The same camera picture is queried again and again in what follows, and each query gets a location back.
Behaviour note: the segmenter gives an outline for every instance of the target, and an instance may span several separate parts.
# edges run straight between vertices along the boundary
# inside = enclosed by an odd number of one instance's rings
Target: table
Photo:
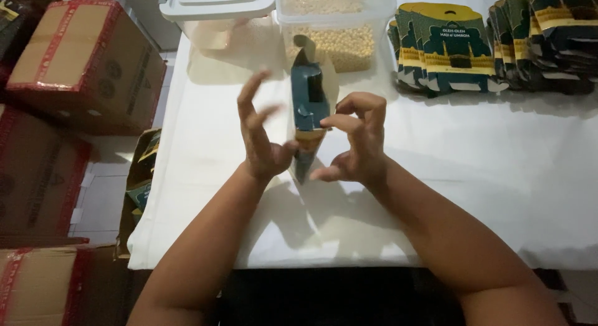
[[[487,16],[496,0],[398,0],[416,1],[466,4]],[[276,60],[280,40],[260,43],[273,35],[260,23],[251,37],[261,46],[220,61],[181,37],[153,189],[129,238],[131,269],[153,269],[243,160],[235,98],[250,72],[264,62],[274,71],[256,108],[288,103],[288,78]],[[340,98],[355,90],[387,98],[386,154],[485,223],[529,266],[598,269],[596,95],[419,99],[392,88],[391,59],[383,42],[373,69],[340,75]],[[270,139],[285,141],[287,125],[286,113],[267,123]],[[316,163],[328,165],[348,146],[342,132],[331,131]],[[297,186],[285,172],[266,190],[235,268],[418,264],[396,222],[360,184]]]

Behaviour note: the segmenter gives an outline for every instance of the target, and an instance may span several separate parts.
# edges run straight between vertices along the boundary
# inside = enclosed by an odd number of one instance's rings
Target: finger
[[[357,113],[358,116],[365,114],[367,123],[375,127],[383,127],[386,118],[386,99],[373,93],[350,93],[337,104],[336,112],[344,115]]]
[[[287,141],[282,145],[278,156],[275,157],[276,163],[288,166],[298,149],[299,143],[296,140]]]
[[[321,180],[324,182],[339,181],[344,179],[343,171],[338,166],[330,166],[312,171],[310,180]]]
[[[272,105],[259,113],[250,115],[247,118],[246,124],[250,131],[263,130],[265,121],[278,110],[282,108],[282,105]]]
[[[239,118],[241,123],[245,122],[250,115],[255,113],[253,99],[255,93],[258,91],[261,82],[270,76],[270,70],[261,70],[260,72],[251,76],[241,89],[241,93],[237,99],[237,107],[239,109]]]

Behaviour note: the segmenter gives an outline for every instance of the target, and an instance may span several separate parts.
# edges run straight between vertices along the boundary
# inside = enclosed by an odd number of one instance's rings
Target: white container lid
[[[396,0],[361,0],[363,10],[359,13],[333,13],[333,14],[307,14],[299,15],[294,12],[292,6],[289,7],[285,0],[276,0],[276,13],[278,21],[282,24],[320,24],[327,22],[361,22],[375,19],[389,19],[394,16],[397,9]],[[303,1],[300,4],[306,6],[310,2]]]
[[[169,21],[202,21],[261,17],[274,9],[274,0],[159,0]]]

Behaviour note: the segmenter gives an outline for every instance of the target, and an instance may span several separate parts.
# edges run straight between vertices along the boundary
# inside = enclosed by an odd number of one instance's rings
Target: clear plastic container
[[[368,70],[395,10],[396,0],[276,0],[289,66],[299,52],[293,37],[304,34],[336,72]]]

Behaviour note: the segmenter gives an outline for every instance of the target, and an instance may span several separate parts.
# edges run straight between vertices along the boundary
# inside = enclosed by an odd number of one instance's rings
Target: plastic lid
[[[317,23],[328,21],[367,21],[387,19],[394,16],[396,0],[359,0],[361,11],[354,13],[348,8],[353,0],[334,0],[324,4],[322,0],[276,0],[278,20],[284,24]]]
[[[274,9],[274,0],[159,0],[169,21],[201,21],[261,17]]]

